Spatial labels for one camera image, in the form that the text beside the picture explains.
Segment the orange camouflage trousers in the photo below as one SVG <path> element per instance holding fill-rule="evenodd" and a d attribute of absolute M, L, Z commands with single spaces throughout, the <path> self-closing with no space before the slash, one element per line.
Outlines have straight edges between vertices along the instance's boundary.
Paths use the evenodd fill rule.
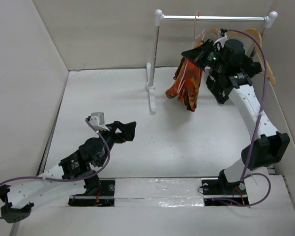
<path fill-rule="evenodd" d="M 175 82 L 165 92 L 166 97 L 168 99 L 176 97 L 180 103 L 185 104 L 187 110 L 194 112 L 197 108 L 203 72 L 201 68 L 183 57 L 173 77 Z"/>

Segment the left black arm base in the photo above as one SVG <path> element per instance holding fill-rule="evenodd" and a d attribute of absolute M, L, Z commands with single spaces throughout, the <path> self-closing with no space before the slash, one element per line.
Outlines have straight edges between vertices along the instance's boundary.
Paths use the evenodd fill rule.
<path fill-rule="evenodd" d="M 69 197 L 71 207 L 114 207 L 115 206 L 115 179 L 101 179 L 101 187 L 95 194 L 88 193 Z"/>

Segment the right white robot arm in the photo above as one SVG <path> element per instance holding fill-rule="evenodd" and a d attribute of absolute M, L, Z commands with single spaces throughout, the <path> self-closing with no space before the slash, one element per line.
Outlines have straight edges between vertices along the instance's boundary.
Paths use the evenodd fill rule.
<path fill-rule="evenodd" d="M 279 132 L 264 113 L 252 84 L 262 67 L 246 55 L 241 41 L 228 39 L 221 45 L 207 40 L 181 55 L 200 69 L 210 68 L 208 90 L 219 104 L 233 102 L 249 132 L 251 143 L 242 150 L 241 158 L 219 174 L 217 187 L 228 194 L 252 170 L 280 162 L 290 137 Z"/>

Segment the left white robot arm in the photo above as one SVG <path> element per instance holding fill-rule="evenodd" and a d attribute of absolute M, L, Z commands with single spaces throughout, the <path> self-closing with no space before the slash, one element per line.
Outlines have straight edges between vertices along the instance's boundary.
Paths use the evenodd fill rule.
<path fill-rule="evenodd" d="M 137 123 L 114 121 L 101 124 L 96 116 L 85 119 L 97 137 L 89 138 L 68 157 L 44 173 L 16 177 L 0 183 L 0 219 L 16 223 L 34 209 L 70 195 L 96 194 L 101 188 L 98 174 L 108 165 L 115 144 L 133 141 Z"/>

